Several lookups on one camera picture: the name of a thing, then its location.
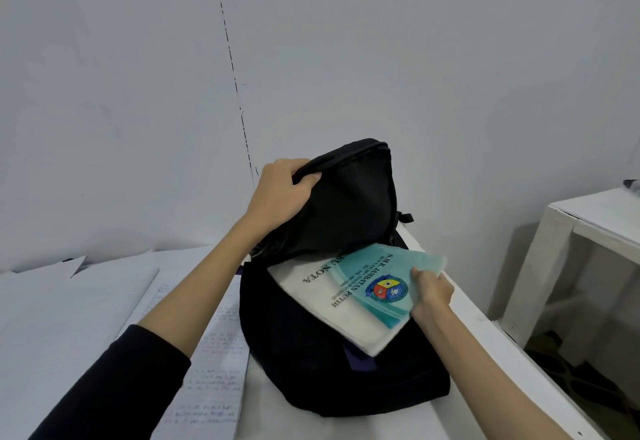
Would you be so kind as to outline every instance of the dark patterned floor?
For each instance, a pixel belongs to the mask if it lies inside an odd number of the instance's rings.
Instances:
[[[574,368],[558,354],[555,332],[533,337],[525,352],[596,422],[611,440],[640,440],[640,411],[612,381],[584,363]]]

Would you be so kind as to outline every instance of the school logo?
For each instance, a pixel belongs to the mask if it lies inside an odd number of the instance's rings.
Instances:
[[[365,297],[386,304],[404,299],[408,291],[409,287],[404,280],[392,275],[383,275],[373,279],[367,286]]]

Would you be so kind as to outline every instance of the black sleeve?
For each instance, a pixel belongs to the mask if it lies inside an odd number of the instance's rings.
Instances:
[[[148,439],[190,365],[176,347],[130,325],[29,440]]]

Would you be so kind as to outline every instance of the white table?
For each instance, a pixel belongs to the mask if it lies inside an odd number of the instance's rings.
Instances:
[[[579,297],[596,307],[578,310],[579,320],[574,321],[560,349],[560,354],[575,365],[586,358],[608,312],[640,264],[640,197],[619,188],[555,202],[545,209],[499,321],[521,347],[545,310],[573,234],[599,245],[580,278],[589,284],[587,296]],[[617,260],[616,266],[609,266],[615,254],[627,260]]]
[[[422,250],[401,224],[398,232],[410,249]],[[572,438],[601,440],[602,436],[564,392],[455,287],[452,309],[510,378]],[[322,418],[288,404],[251,358],[236,438],[482,440],[485,437],[453,383],[448,396],[404,410],[356,418]]]

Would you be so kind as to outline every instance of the desk surface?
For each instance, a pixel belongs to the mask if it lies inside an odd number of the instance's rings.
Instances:
[[[640,195],[627,189],[583,195],[551,206],[640,246]]]
[[[410,249],[420,244],[402,226],[398,232]],[[542,410],[573,438],[601,440],[591,424],[516,344],[455,285],[451,308],[492,358]],[[357,418],[322,418],[294,408],[251,358],[244,387],[237,440],[476,440],[477,424],[463,425],[470,412],[456,388],[446,398],[404,410]]]

